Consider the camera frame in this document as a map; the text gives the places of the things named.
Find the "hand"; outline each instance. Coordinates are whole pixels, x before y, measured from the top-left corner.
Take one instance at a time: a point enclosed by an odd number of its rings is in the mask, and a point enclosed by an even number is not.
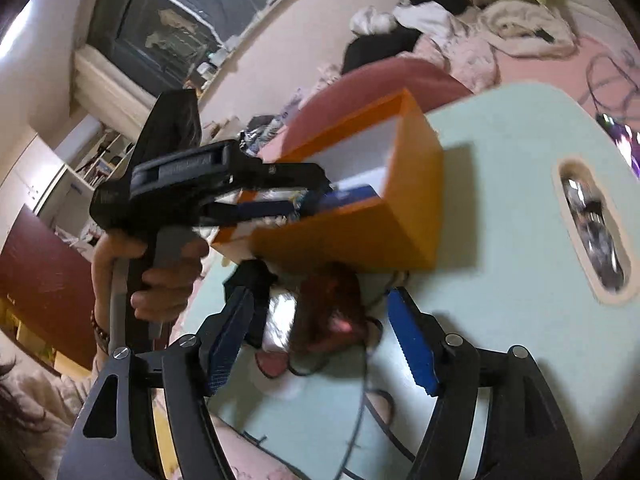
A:
[[[146,244],[121,231],[103,235],[95,247],[92,279],[95,293],[95,320],[108,332],[111,303],[111,275],[118,258],[139,258]],[[149,289],[139,290],[131,297],[131,306],[138,319],[167,322],[176,319],[187,307],[193,283],[202,272],[200,259],[209,254],[209,245],[202,238],[182,248],[181,259],[171,267],[149,269],[142,280]]]

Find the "red door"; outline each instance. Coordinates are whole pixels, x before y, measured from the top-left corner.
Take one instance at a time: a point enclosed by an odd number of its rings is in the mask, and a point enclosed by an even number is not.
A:
[[[14,314],[53,348],[89,370],[95,297],[91,264],[23,206],[0,253],[0,291]]]

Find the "blue gripper pad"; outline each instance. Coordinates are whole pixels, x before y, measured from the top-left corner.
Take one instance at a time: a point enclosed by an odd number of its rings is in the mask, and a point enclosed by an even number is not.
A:
[[[238,308],[226,320],[224,328],[209,350],[207,396],[215,395],[226,384],[253,317],[254,302],[249,301],[239,303]]]
[[[386,305],[389,322],[396,333],[415,383],[422,386],[431,397],[437,396],[439,382],[433,368],[433,351],[410,310],[415,307],[407,305],[397,289],[391,291]]]

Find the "cardboard box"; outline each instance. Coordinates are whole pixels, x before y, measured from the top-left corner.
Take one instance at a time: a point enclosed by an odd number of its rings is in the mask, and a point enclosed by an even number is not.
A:
[[[300,161],[318,163],[341,189],[369,184],[379,196],[240,237],[235,228],[221,229],[216,250],[236,263],[257,256],[293,273],[330,261],[365,272],[433,269],[443,152],[408,91],[357,111],[278,160]],[[252,197],[244,192],[240,200]]]

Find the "ceiling light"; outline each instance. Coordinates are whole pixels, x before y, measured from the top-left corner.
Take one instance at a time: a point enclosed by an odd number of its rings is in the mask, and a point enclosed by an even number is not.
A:
[[[20,36],[20,33],[27,24],[27,21],[29,21],[29,13],[31,12],[31,7],[32,3],[31,1],[29,1],[29,3],[24,6],[24,9],[20,12],[20,14],[16,16],[14,22],[9,26],[9,29],[7,29],[4,38],[2,38],[2,41],[0,42],[0,58],[3,58],[9,53],[11,47],[14,44],[14,41],[18,38],[18,36]]]

